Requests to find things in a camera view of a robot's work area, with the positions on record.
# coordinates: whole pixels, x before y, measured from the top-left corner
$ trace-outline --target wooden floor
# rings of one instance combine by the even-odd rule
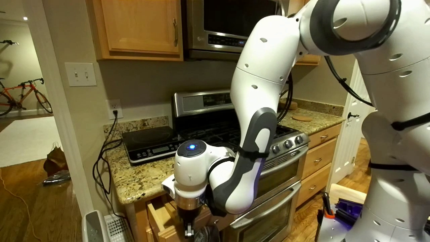
[[[370,160],[369,146],[362,140],[356,157],[354,171],[338,182],[339,185],[367,193],[370,184],[368,164]],[[290,235],[283,242],[314,242],[318,222],[316,214],[323,207],[321,194],[316,194],[301,207],[294,215],[294,223]]]
[[[16,119],[22,118],[0,118],[0,132]],[[80,242],[81,215],[72,182],[42,186],[46,179],[43,163],[39,160],[1,168],[5,185],[27,202],[34,231],[43,242]],[[36,241],[24,203],[0,183],[0,242]]]

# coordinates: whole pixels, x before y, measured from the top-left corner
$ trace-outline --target switch plate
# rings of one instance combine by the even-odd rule
[[[67,78],[71,87],[97,86],[92,63],[66,62]]]
[[[121,108],[121,100],[119,99],[112,99],[112,100],[106,100],[107,105],[107,113],[109,114],[109,119],[115,119],[114,110],[118,111],[118,118],[123,118],[123,109]]]

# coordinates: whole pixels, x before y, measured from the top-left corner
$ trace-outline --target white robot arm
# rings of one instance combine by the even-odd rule
[[[362,218],[345,241],[430,241],[422,231],[430,215],[424,174],[430,174],[429,28],[424,0],[311,0],[293,18],[259,21],[231,84],[241,128],[235,159],[226,148],[197,140],[176,154],[175,201],[186,236],[192,236],[207,185],[218,210],[239,214],[251,206],[273,140],[279,95],[295,62],[306,53],[354,53],[378,109],[363,125],[375,175]],[[386,214],[387,201],[398,217]]]

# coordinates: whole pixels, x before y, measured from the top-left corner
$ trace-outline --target microwave control panel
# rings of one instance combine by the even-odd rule
[[[226,36],[220,36],[215,34],[208,35],[208,44],[219,44],[224,46],[233,46],[233,47],[244,47],[246,44],[246,40],[239,38],[232,38]]]

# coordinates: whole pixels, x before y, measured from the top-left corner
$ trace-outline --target microwave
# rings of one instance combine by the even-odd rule
[[[181,5],[185,58],[237,61],[257,22],[286,16],[289,0],[183,0]]]

